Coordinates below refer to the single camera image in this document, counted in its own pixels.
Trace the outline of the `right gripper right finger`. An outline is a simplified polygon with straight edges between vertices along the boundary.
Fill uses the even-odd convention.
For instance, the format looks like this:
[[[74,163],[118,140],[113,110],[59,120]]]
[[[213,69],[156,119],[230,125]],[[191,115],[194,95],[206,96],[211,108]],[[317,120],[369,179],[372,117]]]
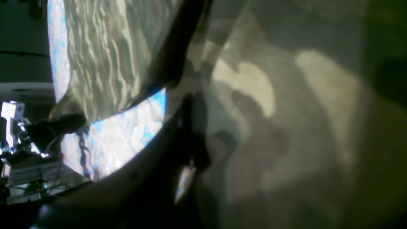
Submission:
[[[151,89],[177,86],[183,74],[192,35],[211,3],[212,0],[181,0],[176,4],[174,15],[158,40],[149,67]]]

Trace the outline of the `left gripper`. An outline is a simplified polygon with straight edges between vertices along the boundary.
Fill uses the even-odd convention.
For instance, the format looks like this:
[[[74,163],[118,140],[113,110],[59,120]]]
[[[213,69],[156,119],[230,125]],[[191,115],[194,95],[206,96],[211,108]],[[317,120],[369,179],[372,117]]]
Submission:
[[[44,160],[48,158],[46,148],[53,140],[78,131],[85,126],[86,121],[82,114],[69,114],[55,121],[24,122],[25,131],[18,136],[21,143],[10,148],[6,140],[1,142],[1,161],[14,165],[30,156]]]

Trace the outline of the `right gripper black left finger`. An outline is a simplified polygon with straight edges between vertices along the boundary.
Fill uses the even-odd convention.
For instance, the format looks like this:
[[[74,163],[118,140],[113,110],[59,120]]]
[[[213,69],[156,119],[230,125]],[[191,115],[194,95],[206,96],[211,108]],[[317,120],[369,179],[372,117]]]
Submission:
[[[183,229],[175,200],[192,156],[192,96],[131,161],[110,176],[42,205],[38,229]]]

